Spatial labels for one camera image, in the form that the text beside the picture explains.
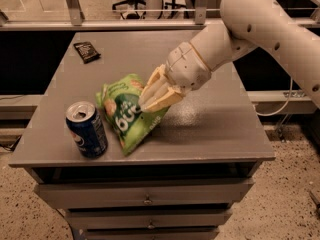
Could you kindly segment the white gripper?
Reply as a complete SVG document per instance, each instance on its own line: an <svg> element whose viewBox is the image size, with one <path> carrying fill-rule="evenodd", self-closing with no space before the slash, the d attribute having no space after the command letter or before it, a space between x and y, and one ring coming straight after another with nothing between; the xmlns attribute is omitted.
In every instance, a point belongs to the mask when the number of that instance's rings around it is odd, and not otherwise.
<svg viewBox="0 0 320 240"><path fill-rule="evenodd" d="M157 112L184 98L181 92L172 88L169 79L184 92L194 91L211 79L211 71L192 44L182 42L169 53L166 67L157 67L150 76L139 98L143 112Z"/></svg>

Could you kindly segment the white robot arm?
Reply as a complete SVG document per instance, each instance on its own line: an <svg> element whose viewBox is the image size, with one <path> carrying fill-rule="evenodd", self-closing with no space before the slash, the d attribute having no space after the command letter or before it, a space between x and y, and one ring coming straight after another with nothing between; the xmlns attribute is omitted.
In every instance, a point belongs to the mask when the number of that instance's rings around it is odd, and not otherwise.
<svg viewBox="0 0 320 240"><path fill-rule="evenodd" d="M295 23L276 0L221 0L220 23L172 50L150 76L139 98L156 112L200 89L212 72L259 47L320 105L320 38Z"/></svg>

